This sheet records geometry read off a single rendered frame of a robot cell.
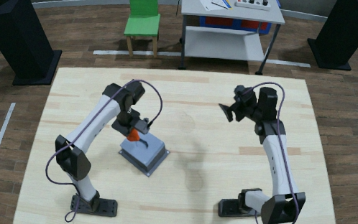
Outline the orange-red peg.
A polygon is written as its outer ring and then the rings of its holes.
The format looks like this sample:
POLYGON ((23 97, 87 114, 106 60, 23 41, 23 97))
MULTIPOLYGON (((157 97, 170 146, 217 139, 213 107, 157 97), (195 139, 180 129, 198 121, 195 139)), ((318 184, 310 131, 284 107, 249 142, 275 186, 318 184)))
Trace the orange-red peg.
POLYGON ((139 135, 138 135, 138 131, 136 131, 135 129, 132 129, 132 131, 130 132, 130 134, 128 135, 128 137, 126 137, 128 141, 139 141, 139 135))

